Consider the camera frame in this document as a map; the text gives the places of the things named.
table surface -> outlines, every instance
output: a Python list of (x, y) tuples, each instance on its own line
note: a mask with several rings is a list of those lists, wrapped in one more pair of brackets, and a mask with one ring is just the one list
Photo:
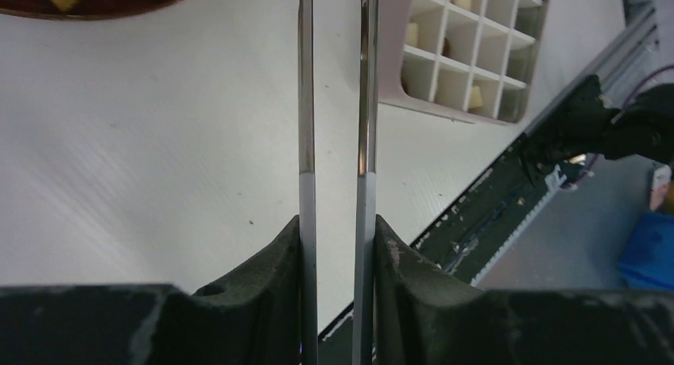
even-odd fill
[[(298, 210), (296, 9), (0, 17), (0, 284), (193, 292), (269, 243)], [(353, 295), (358, 9), (316, 0), (320, 328)], [(378, 213), (411, 242), (623, 28), (621, 0), (551, 0), (520, 125), (380, 106)]]

purple cable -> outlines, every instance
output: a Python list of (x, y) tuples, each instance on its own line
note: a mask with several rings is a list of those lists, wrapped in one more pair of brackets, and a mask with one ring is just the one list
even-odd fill
[[(641, 92), (641, 89), (649, 81), (655, 79), (656, 76), (660, 75), (661, 73), (666, 72), (666, 71), (671, 71), (671, 70), (674, 70), (674, 64), (665, 65), (664, 67), (662, 67), (660, 69), (657, 69), (655, 72), (651, 73), (650, 75), (646, 76), (642, 81), (640, 81), (639, 84), (634, 88), (634, 90), (629, 94), (629, 96), (627, 96), (627, 99), (625, 100), (625, 102), (622, 104), (622, 108), (621, 108), (622, 111), (623, 112), (626, 111), (627, 107), (634, 101), (634, 99), (637, 98), (637, 95), (639, 95), (639, 93)], [(580, 178), (578, 180), (576, 180), (576, 182), (574, 182), (572, 184), (565, 184), (564, 188), (565, 189), (572, 188), (575, 185), (579, 184), (582, 180), (587, 178), (588, 174), (591, 173), (592, 168), (595, 167), (595, 165), (597, 164), (597, 162), (599, 161), (599, 158), (601, 156), (602, 156), (601, 154), (595, 154), (595, 156), (592, 157), (592, 161), (590, 161), (590, 163), (587, 164), (587, 167), (585, 168), (583, 175), (580, 176)]]

